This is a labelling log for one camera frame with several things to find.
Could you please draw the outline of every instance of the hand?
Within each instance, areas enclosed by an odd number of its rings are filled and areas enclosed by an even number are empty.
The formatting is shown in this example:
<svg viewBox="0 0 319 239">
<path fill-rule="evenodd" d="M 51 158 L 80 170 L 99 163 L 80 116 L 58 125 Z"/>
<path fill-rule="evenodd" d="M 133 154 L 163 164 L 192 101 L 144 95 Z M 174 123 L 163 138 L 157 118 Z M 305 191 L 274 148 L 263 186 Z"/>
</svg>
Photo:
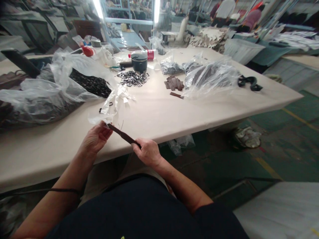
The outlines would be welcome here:
<svg viewBox="0 0 319 239">
<path fill-rule="evenodd" d="M 104 147 L 113 133 L 113 130 L 104 128 L 105 125 L 105 122 L 101 121 L 88 131 L 78 151 L 81 155 L 84 154 L 95 157 Z"/>
<path fill-rule="evenodd" d="M 156 142 L 150 139 L 137 138 L 136 142 L 141 145 L 132 143 L 132 147 L 139 159 L 151 168 L 157 167 L 163 160 L 160 155 L 159 147 Z"/>
</svg>

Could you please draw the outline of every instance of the fluorescent light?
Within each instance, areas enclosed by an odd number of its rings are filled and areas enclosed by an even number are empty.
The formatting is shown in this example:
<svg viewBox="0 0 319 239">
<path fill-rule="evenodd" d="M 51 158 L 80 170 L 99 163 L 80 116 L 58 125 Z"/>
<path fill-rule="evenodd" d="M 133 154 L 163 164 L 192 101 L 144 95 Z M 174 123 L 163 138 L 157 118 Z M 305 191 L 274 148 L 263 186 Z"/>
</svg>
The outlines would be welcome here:
<svg viewBox="0 0 319 239">
<path fill-rule="evenodd" d="M 94 7 L 95 7 L 95 9 L 97 11 L 97 14 L 98 14 L 99 18 L 103 19 L 103 13 L 102 13 L 102 8 L 101 8 L 100 1 L 99 0 L 93 0 L 93 3 L 94 3 Z"/>
<path fill-rule="evenodd" d="M 159 21 L 160 15 L 160 0 L 155 0 L 155 8 L 154 8 L 154 22 L 155 24 Z"/>
</svg>

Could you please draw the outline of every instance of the white shirt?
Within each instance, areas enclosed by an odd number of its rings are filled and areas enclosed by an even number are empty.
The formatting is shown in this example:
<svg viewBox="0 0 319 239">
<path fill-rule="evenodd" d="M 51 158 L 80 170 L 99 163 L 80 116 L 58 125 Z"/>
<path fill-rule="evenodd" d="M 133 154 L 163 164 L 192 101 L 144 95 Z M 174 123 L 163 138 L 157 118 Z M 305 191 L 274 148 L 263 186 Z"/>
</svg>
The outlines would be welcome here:
<svg viewBox="0 0 319 239">
<path fill-rule="evenodd" d="M 236 7 L 236 3 L 234 0 L 224 0 L 217 10 L 216 17 L 218 18 L 227 18 L 230 17 Z"/>
</svg>

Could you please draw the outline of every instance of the black container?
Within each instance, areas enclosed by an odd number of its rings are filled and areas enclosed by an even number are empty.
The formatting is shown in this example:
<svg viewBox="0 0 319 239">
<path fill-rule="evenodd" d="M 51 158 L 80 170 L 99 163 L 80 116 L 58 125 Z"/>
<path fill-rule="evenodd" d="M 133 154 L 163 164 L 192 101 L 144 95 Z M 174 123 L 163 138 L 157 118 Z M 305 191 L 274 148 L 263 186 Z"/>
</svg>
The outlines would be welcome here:
<svg viewBox="0 0 319 239">
<path fill-rule="evenodd" d="M 147 56 L 143 54 L 132 54 L 131 55 L 132 59 L 132 65 L 133 69 L 136 72 L 139 72 L 140 74 L 143 74 L 146 72 L 147 69 Z"/>
</svg>

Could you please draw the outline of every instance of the fingers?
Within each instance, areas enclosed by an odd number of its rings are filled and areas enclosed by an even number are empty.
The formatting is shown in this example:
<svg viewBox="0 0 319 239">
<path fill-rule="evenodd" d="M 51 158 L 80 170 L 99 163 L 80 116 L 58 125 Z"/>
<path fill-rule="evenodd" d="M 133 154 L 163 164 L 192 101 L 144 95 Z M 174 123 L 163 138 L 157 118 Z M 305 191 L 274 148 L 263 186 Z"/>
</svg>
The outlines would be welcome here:
<svg viewBox="0 0 319 239">
<path fill-rule="evenodd" d="M 133 148 L 134 153 L 136 153 L 136 155 L 137 155 L 138 157 L 140 157 L 141 152 L 142 152 L 141 149 L 140 149 L 140 147 L 139 147 L 137 144 L 135 144 L 135 143 L 132 143 L 131 145 L 132 145 L 132 148 Z"/>
<path fill-rule="evenodd" d="M 106 140 L 108 140 L 111 137 L 112 134 L 113 134 L 113 130 L 106 129 L 106 131 L 104 132 L 103 135 L 105 136 Z"/>
<path fill-rule="evenodd" d="M 141 146 L 147 142 L 148 139 L 137 138 L 135 141 L 138 142 Z"/>
<path fill-rule="evenodd" d="M 105 126 L 105 122 L 104 121 L 100 121 L 98 125 L 94 126 L 92 128 L 92 131 L 94 133 L 99 133 L 102 129 L 104 129 Z"/>
<path fill-rule="evenodd" d="M 105 136 L 102 133 L 99 133 L 99 137 L 101 140 L 103 140 L 105 142 L 107 141 L 107 139 L 105 138 Z"/>
</svg>

